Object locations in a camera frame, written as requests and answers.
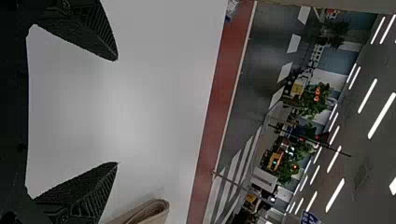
gray floor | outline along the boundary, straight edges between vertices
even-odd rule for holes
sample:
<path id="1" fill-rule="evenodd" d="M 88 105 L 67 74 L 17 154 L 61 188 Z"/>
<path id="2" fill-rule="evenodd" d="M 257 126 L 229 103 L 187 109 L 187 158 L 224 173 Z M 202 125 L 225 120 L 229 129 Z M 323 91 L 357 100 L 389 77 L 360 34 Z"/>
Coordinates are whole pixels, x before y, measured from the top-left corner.
<path id="1" fill-rule="evenodd" d="M 293 67 L 298 67 L 304 63 L 313 32 L 307 27 L 312 27 L 317 19 L 311 10 L 305 26 L 297 20 L 299 11 L 300 7 L 258 3 L 218 171 L 230 164 L 262 124 L 278 88 L 282 66 L 293 62 Z M 297 52 L 287 54 L 292 34 L 300 35 L 302 40 Z"/>
<path id="2" fill-rule="evenodd" d="M 316 165 L 311 166 L 308 174 L 312 175 L 317 165 L 321 168 L 312 186 L 307 185 L 302 193 L 298 193 L 295 201 L 304 198 L 302 210 L 305 209 L 317 190 L 311 212 L 324 223 L 338 224 L 373 224 L 395 223 L 396 199 L 391 195 L 389 184 L 396 176 L 396 102 L 380 123 L 373 138 L 367 134 L 374 124 L 389 96 L 396 92 L 396 29 L 393 25 L 383 45 L 381 39 L 390 21 L 387 16 L 383 28 L 373 45 L 367 45 L 361 54 L 358 65 L 361 72 L 352 90 L 345 90 L 344 102 L 338 106 L 340 113 L 335 126 L 340 126 L 333 147 L 342 146 L 343 151 L 353 155 L 352 158 L 339 156 L 333 168 L 327 174 L 327 167 L 333 153 L 323 150 Z M 376 87 L 366 106 L 359 115 L 357 113 L 361 101 L 371 86 L 374 78 L 378 79 Z M 365 167 L 366 172 L 359 170 Z M 336 198 L 329 213 L 325 207 L 333 192 L 344 178 L 346 183 Z M 296 218 L 287 216 L 286 223 L 299 223 Z"/>

white panel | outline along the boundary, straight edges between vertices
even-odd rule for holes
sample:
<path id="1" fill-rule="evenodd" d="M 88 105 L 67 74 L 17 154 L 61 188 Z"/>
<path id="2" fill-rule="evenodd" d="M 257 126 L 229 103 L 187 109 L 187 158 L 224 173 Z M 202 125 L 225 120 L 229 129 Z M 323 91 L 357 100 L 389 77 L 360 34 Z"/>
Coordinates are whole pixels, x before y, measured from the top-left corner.
<path id="1" fill-rule="evenodd" d="M 311 7 L 301 7 L 300 8 L 300 13 L 298 14 L 298 20 L 300 22 L 302 22 L 304 25 L 306 25 L 306 21 L 308 20 L 310 10 L 311 10 Z"/>
<path id="2" fill-rule="evenodd" d="M 274 192 L 277 177 L 256 167 L 254 169 L 254 176 L 252 178 L 252 182 L 255 185 L 261 187 L 262 189 L 267 190 L 268 192 Z"/>
<path id="3" fill-rule="evenodd" d="M 355 52 L 361 52 L 361 48 L 362 47 L 363 47 L 363 44 L 355 43 L 355 42 L 349 42 L 349 41 L 344 41 L 344 44 L 341 45 L 339 49 L 355 51 Z"/>
<path id="4" fill-rule="evenodd" d="M 247 143 L 245 144 L 244 155 L 242 155 L 241 164 L 239 165 L 238 173 L 236 174 L 236 179 L 235 179 L 236 183 L 238 183 L 238 184 L 241 183 L 241 181 L 242 181 L 242 171 L 244 170 L 244 166 L 247 162 L 248 153 L 250 151 L 250 146 L 251 146 L 252 140 L 253 140 L 253 136 L 251 136 L 248 139 Z"/>
<path id="5" fill-rule="evenodd" d="M 257 130 L 256 135 L 254 137 L 253 146 L 251 147 L 251 153 L 248 156 L 248 160 L 247 160 L 247 168 L 245 169 L 245 172 L 242 175 L 242 181 L 247 177 L 248 170 L 250 168 L 251 159 L 252 159 L 254 151 L 256 149 L 257 141 L 259 140 L 261 132 L 262 132 L 262 126 L 260 126 L 260 128 Z"/>
<path id="6" fill-rule="evenodd" d="M 300 45 L 301 37 L 299 35 L 291 35 L 291 39 L 289 42 L 289 47 L 287 53 L 297 52 L 297 48 Z"/>
<path id="7" fill-rule="evenodd" d="M 293 197 L 293 192 L 291 192 L 288 189 L 285 189 L 283 187 L 278 187 L 277 188 L 277 195 L 276 197 L 284 202 L 289 203 L 291 201 L 291 198 Z"/>
<path id="8" fill-rule="evenodd" d="M 279 78 L 277 79 L 277 82 L 283 80 L 283 78 L 285 78 L 289 75 L 292 65 L 293 65 L 293 63 L 287 63 L 282 66 L 282 69 L 280 70 L 280 74 L 279 74 Z"/>
<path id="9" fill-rule="evenodd" d="M 210 190 L 209 200 L 207 202 L 203 224 L 210 224 L 210 221 L 212 220 L 215 204 L 219 195 L 221 180 L 222 178 L 217 176 L 212 183 L 212 189 Z"/>
<path id="10" fill-rule="evenodd" d="M 233 213 L 233 210 L 235 209 L 236 205 L 239 202 L 239 197 L 235 200 L 235 202 L 233 202 L 233 205 L 231 206 L 230 210 L 227 213 L 227 216 L 225 216 L 225 218 L 221 221 L 221 224 L 225 224 L 228 220 L 228 217 L 230 217 L 230 215 Z"/>
<path id="11" fill-rule="evenodd" d="M 257 221 L 257 224 L 267 224 L 267 223 L 264 219 L 259 218 L 259 220 Z"/>
<path id="12" fill-rule="evenodd" d="M 311 79 L 311 84 L 318 84 L 323 82 L 325 84 L 329 83 L 330 87 L 335 91 L 341 91 L 347 81 L 347 76 L 338 73 L 328 72 L 321 69 L 315 69 L 314 75 Z"/>
<path id="13" fill-rule="evenodd" d="M 297 175 L 292 175 L 291 177 L 296 180 L 300 180 L 301 177 L 303 177 L 303 174 L 304 174 L 304 169 L 300 169 Z"/>
<path id="14" fill-rule="evenodd" d="M 320 114 L 316 114 L 312 121 L 321 125 L 326 125 L 331 113 L 331 110 L 325 109 Z"/>
<path id="15" fill-rule="evenodd" d="M 267 215 L 268 215 L 268 217 L 271 217 L 274 220 L 279 221 L 279 223 L 282 222 L 283 213 L 280 213 L 273 207 L 267 212 Z"/>
<path id="16" fill-rule="evenodd" d="M 235 174 L 236 165 L 238 164 L 240 155 L 241 155 L 241 150 L 239 150 L 238 153 L 236 153 L 236 155 L 233 157 L 233 161 L 231 162 L 231 168 L 230 168 L 230 171 L 228 172 L 227 178 L 232 181 L 234 181 L 233 176 Z M 242 169 L 243 169 L 243 167 L 241 167 L 241 164 L 240 164 L 238 167 L 238 172 Z M 233 197 L 235 192 L 236 192 L 236 187 L 233 186 L 233 191 L 231 193 L 231 197 Z"/>
<path id="17" fill-rule="evenodd" d="M 273 95 L 273 98 L 271 99 L 270 107 L 268 107 L 268 108 L 272 108 L 272 107 L 276 104 L 276 102 L 277 102 L 278 100 L 280 100 L 280 98 L 282 97 L 283 90 L 285 90 L 285 87 L 280 88 L 280 89 Z"/>
<path id="18" fill-rule="evenodd" d="M 226 181 L 224 186 L 224 191 L 222 192 L 220 197 L 220 205 L 219 205 L 218 213 L 216 214 L 216 219 L 215 219 L 216 221 L 218 221 L 221 213 L 224 211 L 224 207 L 225 204 L 227 203 L 227 197 L 228 197 L 228 193 L 230 192 L 230 188 L 231 188 L 231 183 Z"/>

gray wall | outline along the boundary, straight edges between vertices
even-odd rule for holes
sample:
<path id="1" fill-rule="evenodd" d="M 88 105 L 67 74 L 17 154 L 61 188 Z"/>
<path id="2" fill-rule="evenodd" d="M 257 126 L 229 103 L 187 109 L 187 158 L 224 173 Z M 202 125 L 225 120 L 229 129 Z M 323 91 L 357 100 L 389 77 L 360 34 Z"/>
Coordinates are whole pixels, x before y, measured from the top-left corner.
<path id="1" fill-rule="evenodd" d="M 318 64 L 318 69 L 349 75 L 359 53 L 343 49 L 325 48 Z"/>
<path id="2" fill-rule="evenodd" d="M 343 11 L 337 16 L 337 20 L 348 21 L 351 30 L 371 31 L 376 17 L 375 13 Z"/>

red stripe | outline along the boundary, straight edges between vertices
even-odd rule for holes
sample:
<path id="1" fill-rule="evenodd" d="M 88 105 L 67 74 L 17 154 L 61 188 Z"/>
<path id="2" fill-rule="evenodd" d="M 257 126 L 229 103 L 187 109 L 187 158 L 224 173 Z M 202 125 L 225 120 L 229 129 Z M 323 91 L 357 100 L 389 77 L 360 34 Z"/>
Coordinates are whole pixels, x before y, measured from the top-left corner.
<path id="1" fill-rule="evenodd" d="M 211 172 L 219 155 L 221 137 L 245 45 L 254 2 L 245 0 L 231 23 L 225 23 L 210 94 L 201 149 L 190 201 L 188 224 L 202 224 L 211 188 Z"/>

ceiling light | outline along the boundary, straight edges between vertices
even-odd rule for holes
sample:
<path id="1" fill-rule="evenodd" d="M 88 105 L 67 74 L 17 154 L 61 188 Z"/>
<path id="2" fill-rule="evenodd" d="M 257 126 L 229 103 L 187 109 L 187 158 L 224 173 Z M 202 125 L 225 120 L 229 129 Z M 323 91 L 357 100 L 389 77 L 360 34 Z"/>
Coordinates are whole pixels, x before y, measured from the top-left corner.
<path id="1" fill-rule="evenodd" d="M 310 161 L 308 162 L 308 164 L 306 165 L 305 170 L 304 170 L 304 174 L 306 174 L 306 172 L 308 171 L 308 168 L 309 168 L 309 166 L 311 165 L 311 161 L 312 161 L 312 160 L 310 160 Z"/>
<path id="2" fill-rule="evenodd" d="M 356 64 L 353 64 L 352 70 L 350 70 L 349 76 L 347 76 L 346 83 L 349 82 L 350 78 L 352 77 L 353 72 L 355 71 Z"/>
<path id="3" fill-rule="evenodd" d="M 296 202 L 294 202 L 294 203 L 291 205 L 291 208 L 290 208 L 290 210 L 289 210 L 289 213 L 291 213 L 291 211 L 293 211 L 294 205 L 296 205 Z"/>
<path id="4" fill-rule="evenodd" d="M 332 135 L 332 140 L 330 140 L 330 145 L 332 144 L 332 142 L 334 141 L 335 136 L 338 134 L 338 131 L 340 130 L 340 125 L 337 126 L 337 128 L 335 129 L 334 134 Z"/>
<path id="5" fill-rule="evenodd" d="M 330 114 L 329 120 L 332 119 L 332 115 L 334 114 L 335 110 L 337 109 L 337 106 L 338 106 L 338 104 L 336 104 L 336 105 L 334 106 L 334 108 L 332 109 L 332 113 Z"/>
<path id="6" fill-rule="evenodd" d="M 319 169 L 320 169 L 320 165 L 317 167 L 317 170 L 315 170 L 314 175 L 312 176 L 311 181 L 309 182 L 309 185 L 312 185 L 314 183 L 315 177 L 317 177 Z"/>
<path id="7" fill-rule="evenodd" d="M 381 113 L 379 113 L 378 118 L 376 118 L 373 127 L 371 128 L 369 134 L 368 134 L 368 138 L 371 139 L 373 137 L 373 134 L 376 131 L 376 128 L 378 128 L 378 125 L 381 123 L 382 118 L 384 118 L 384 116 L 387 114 L 388 109 L 390 108 L 390 106 L 392 105 L 394 99 L 396 97 L 396 93 L 393 92 L 389 99 L 387 100 L 387 103 L 384 105 L 384 108 L 382 108 Z"/>
<path id="8" fill-rule="evenodd" d="M 380 22 L 379 25 L 378 25 L 378 28 L 376 28 L 375 34 L 374 34 L 373 39 L 372 39 L 372 42 L 370 42 L 370 44 L 374 44 L 374 41 L 375 41 L 375 39 L 376 39 L 376 36 L 378 35 L 378 32 L 379 32 L 379 30 L 381 29 L 382 24 L 384 23 L 384 20 L 385 20 L 385 17 L 382 18 L 381 22 Z"/>
<path id="9" fill-rule="evenodd" d="M 297 215 L 298 210 L 300 210 L 300 207 L 301 207 L 301 205 L 303 204 L 303 202 L 304 202 L 304 198 L 302 198 L 302 199 L 300 200 L 300 202 L 298 203 L 298 206 L 297 206 L 297 208 L 296 208 L 296 211 L 294 212 L 294 215 Z"/>
<path id="10" fill-rule="evenodd" d="M 300 187 L 300 184 L 301 184 L 301 183 L 298 183 L 297 188 L 296 188 L 296 190 L 294 191 L 293 195 L 296 195 L 296 193 L 297 193 L 297 191 L 298 191 L 298 188 Z"/>
<path id="11" fill-rule="evenodd" d="M 300 188 L 300 192 L 303 191 L 307 179 L 308 179 L 308 175 L 305 176 L 304 182 L 303 182 L 303 184 L 301 185 L 301 188 Z"/>
<path id="12" fill-rule="evenodd" d="M 337 198 L 338 194 L 340 193 L 341 189 L 343 188 L 344 184 L 346 183 L 345 179 L 343 178 L 340 183 L 338 184 L 337 189 L 335 190 L 334 194 L 330 198 L 329 202 L 326 205 L 326 213 L 329 212 L 332 204 L 334 203 L 335 199 Z"/>
<path id="13" fill-rule="evenodd" d="M 370 97 L 370 95 L 371 95 L 371 93 L 372 93 L 372 91 L 373 91 L 373 89 L 374 89 L 374 87 L 376 85 L 376 82 L 377 82 L 377 80 L 375 78 L 373 83 L 372 83 L 372 85 L 371 85 L 371 87 L 370 87 L 370 89 L 367 91 L 366 96 L 364 96 L 363 102 L 361 102 L 361 106 L 359 107 L 358 114 L 361 113 L 361 111 L 363 110 L 364 106 L 366 105 L 367 100 L 369 99 L 369 97 Z"/>
<path id="14" fill-rule="evenodd" d="M 379 44 L 384 43 L 384 40 L 385 40 L 385 38 L 386 38 L 387 35 L 388 35 L 388 32 L 389 32 L 389 30 L 390 30 L 390 27 L 392 27 L 393 22 L 395 21 L 395 18 L 396 18 L 396 15 L 393 15 L 393 16 L 392 16 L 392 19 L 391 19 L 390 22 L 389 22 L 389 25 L 388 25 L 388 27 L 387 27 L 387 30 L 385 30 L 384 35 L 382 35 L 381 41 L 379 41 Z"/>
<path id="15" fill-rule="evenodd" d="M 330 125 L 329 132 L 332 131 L 332 126 L 334 126 L 334 123 L 335 123 L 335 121 L 337 120 L 337 118 L 338 118 L 338 112 L 335 114 L 334 120 L 332 121 L 332 125 Z"/>
<path id="16" fill-rule="evenodd" d="M 361 67 L 359 66 L 358 71 L 356 71 L 355 76 L 352 78 L 352 81 L 350 82 L 350 85 L 349 85 L 349 88 L 348 88 L 349 90 L 352 89 L 353 83 L 355 83 L 356 77 L 358 77 L 358 74 L 359 74 L 360 71 L 361 71 Z"/>
<path id="17" fill-rule="evenodd" d="M 315 165 L 315 163 L 317 163 L 317 160 L 318 160 L 318 157 L 319 157 L 319 155 L 320 155 L 320 152 L 321 152 L 321 148 L 320 148 L 319 151 L 317 152 L 317 156 L 316 156 L 315 159 L 314 159 L 314 165 Z"/>
<path id="18" fill-rule="evenodd" d="M 393 181 L 389 185 L 390 192 L 394 196 L 396 194 L 396 177 L 393 179 Z"/>
<path id="19" fill-rule="evenodd" d="M 327 174 L 330 172 L 330 170 L 332 169 L 332 166 L 335 163 L 335 160 L 337 160 L 338 154 L 340 154 L 341 151 L 341 146 L 338 147 L 337 152 L 335 152 L 334 156 L 332 157 L 332 161 L 329 164 L 329 167 L 327 167 Z"/>
<path id="20" fill-rule="evenodd" d="M 311 198 L 311 201 L 309 202 L 308 206 L 307 206 L 306 209 L 305 209 L 306 212 L 309 212 L 309 210 L 311 209 L 311 206 L 312 206 L 312 204 L 314 203 L 314 201 L 315 201 L 315 199 L 317 198 L 317 196 L 318 196 L 318 192 L 315 191 L 314 195 L 313 195 L 312 198 Z"/>

